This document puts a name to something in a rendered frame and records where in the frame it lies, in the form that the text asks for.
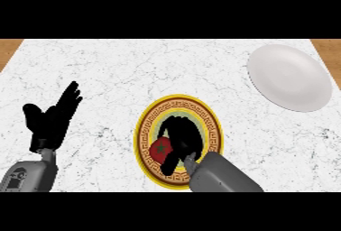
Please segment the yellow patterned plate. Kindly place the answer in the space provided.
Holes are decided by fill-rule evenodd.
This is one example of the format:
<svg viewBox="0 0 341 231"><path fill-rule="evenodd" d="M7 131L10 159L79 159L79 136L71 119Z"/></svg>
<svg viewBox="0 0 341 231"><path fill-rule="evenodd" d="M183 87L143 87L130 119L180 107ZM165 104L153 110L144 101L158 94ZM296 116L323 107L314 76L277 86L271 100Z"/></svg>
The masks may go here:
<svg viewBox="0 0 341 231"><path fill-rule="evenodd" d="M170 116L187 117L199 130L202 138L201 163L206 152L221 153L224 150L224 136L218 118L206 104L195 97L175 94L158 99L144 109L134 129L133 146L137 163L144 175L155 184L168 189L189 189L189 175L184 166L177 164L171 176L161 173L161 164L152 159L149 147L156 140L158 130Z"/></svg>

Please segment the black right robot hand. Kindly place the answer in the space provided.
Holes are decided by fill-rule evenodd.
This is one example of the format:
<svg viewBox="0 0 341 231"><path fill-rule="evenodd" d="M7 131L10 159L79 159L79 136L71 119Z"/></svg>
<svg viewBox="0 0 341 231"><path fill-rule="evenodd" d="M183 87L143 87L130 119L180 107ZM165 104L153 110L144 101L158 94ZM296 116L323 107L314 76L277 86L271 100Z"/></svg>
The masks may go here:
<svg viewBox="0 0 341 231"><path fill-rule="evenodd" d="M196 161L202 154L203 142L201 133L195 123L180 116L170 116L161 124L158 136L168 132L171 152L161 164L161 172L165 176L171 176L178 162L184 162L187 155L195 154Z"/></svg>

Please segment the plain white plate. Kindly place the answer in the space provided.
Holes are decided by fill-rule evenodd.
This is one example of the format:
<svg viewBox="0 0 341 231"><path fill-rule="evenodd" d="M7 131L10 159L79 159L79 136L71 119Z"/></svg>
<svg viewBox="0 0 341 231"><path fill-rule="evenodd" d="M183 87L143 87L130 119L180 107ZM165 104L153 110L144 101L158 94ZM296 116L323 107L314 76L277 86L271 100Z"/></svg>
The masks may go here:
<svg viewBox="0 0 341 231"><path fill-rule="evenodd" d="M317 61L296 48L268 44L251 54L249 78L261 95L296 112L320 110L332 98L332 81Z"/></svg>

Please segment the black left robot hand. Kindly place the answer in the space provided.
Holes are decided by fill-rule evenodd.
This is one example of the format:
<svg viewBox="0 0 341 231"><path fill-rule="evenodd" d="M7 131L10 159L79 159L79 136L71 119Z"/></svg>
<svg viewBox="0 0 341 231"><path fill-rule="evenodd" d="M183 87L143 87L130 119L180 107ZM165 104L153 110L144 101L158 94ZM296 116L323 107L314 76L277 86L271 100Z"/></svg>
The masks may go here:
<svg viewBox="0 0 341 231"><path fill-rule="evenodd" d="M60 148L81 100L78 84L72 81L62 92L56 105L50 106L47 111L43 111L35 104L22 106L25 124L32 132L31 152L37 152L41 149L57 150Z"/></svg>

